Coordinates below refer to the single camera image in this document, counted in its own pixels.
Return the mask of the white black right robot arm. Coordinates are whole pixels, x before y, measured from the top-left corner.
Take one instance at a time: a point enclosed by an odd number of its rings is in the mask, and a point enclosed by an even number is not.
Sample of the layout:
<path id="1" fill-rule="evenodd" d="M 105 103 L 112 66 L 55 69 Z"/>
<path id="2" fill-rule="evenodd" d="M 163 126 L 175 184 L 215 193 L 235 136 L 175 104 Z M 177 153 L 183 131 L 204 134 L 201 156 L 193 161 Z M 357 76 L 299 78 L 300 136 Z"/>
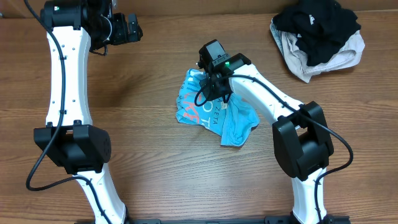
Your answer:
<path id="1" fill-rule="evenodd" d="M 199 51 L 203 100 L 227 103 L 233 93 L 259 110 L 272 126 L 274 155 L 292 179 L 294 207 L 289 223 L 331 223 L 323 204 L 322 175 L 334 148 L 322 108 L 315 102 L 303 104 L 267 81 L 243 54 L 231 56 L 217 40 Z"/>

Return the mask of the beige folded garment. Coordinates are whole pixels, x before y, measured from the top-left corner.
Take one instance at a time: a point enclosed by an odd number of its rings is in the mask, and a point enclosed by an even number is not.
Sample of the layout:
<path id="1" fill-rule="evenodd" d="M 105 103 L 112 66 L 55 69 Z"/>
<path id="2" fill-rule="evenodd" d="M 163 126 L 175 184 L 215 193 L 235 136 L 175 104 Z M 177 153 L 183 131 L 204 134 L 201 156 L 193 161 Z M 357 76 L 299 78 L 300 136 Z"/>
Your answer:
<path id="1" fill-rule="evenodd" d="M 316 66 L 307 65 L 309 56 L 296 46 L 298 38 L 295 34 L 279 31 L 277 43 L 288 69 L 299 79 L 308 83 L 310 79 L 324 72 L 349 68 L 357 65 L 365 48 L 360 31 L 356 31 L 326 63 Z"/>

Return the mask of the black crumpled garment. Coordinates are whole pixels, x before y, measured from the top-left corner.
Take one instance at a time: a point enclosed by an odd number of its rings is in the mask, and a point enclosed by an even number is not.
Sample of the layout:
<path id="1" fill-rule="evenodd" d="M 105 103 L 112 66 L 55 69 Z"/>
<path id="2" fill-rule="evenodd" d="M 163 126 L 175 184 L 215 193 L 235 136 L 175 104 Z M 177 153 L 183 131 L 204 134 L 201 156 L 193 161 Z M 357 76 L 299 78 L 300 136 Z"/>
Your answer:
<path id="1" fill-rule="evenodd" d="M 361 25 L 357 15 L 335 0 L 300 0 L 274 16 L 276 29 L 297 35 L 296 46 L 307 65 L 327 63 Z"/>

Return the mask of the light blue printed t-shirt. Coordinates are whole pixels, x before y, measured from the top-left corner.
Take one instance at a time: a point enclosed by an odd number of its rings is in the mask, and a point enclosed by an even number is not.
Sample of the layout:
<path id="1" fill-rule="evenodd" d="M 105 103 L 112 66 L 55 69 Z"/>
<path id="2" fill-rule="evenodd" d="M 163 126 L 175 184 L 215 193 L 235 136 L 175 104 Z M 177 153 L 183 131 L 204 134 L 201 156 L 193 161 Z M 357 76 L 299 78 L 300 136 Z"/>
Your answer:
<path id="1" fill-rule="evenodd" d="M 176 99 L 176 119 L 180 123 L 200 125 L 221 136 L 222 146 L 241 147 L 260 123 L 256 110 L 240 96 L 232 94 L 227 103 L 222 98 L 196 106 L 199 81 L 205 74 L 189 69 Z"/>

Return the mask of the grey blue folded garment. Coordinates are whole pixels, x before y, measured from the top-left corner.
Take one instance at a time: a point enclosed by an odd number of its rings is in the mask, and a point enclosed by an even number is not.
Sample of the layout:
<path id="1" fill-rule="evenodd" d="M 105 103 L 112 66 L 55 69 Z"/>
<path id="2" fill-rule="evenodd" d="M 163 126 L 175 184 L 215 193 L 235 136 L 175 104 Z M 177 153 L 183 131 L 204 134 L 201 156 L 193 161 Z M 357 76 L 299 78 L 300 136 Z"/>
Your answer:
<path id="1" fill-rule="evenodd" d="M 270 23 L 270 32 L 271 32 L 272 37 L 274 38 L 274 41 L 279 49 L 279 52 L 281 53 L 282 57 L 284 57 L 281 34 L 280 34 L 280 31 L 276 29 L 276 26 L 273 23 L 273 20 L 271 20 L 271 23 Z"/>

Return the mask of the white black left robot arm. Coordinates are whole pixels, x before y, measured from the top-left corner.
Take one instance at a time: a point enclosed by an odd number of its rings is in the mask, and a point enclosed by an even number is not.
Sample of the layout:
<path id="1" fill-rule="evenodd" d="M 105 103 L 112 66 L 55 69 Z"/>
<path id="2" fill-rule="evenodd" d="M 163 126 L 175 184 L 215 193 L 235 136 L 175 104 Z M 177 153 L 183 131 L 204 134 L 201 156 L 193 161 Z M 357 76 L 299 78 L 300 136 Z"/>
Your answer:
<path id="1" fill-rule="evenodd" d="M 93 125 L 88 104 L 88 56 L 142 37 L 137 17 L 116 12 L 115 0 L 47 1 L 37 20 L 47 32 L 51 57 L 50 104 L 34 142 L 70 181 L 83 189 L 95 223 L 130 223 L 109 171 L 109 134 Z"/>

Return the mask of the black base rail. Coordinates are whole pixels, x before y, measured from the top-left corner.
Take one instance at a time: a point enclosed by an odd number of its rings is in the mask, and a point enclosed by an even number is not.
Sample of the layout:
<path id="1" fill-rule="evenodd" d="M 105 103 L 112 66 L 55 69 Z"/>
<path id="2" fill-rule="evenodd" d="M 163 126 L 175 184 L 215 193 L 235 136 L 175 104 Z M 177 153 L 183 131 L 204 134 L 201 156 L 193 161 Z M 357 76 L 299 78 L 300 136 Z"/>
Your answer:
<path id="1" fill-rule="evenodd" d="M 160 220 L 160 219 L 130 219 L 129 224 L 291 224 L 287 216 L 268 216 L 265 218 L 217 219 L 217 220 Z"/>

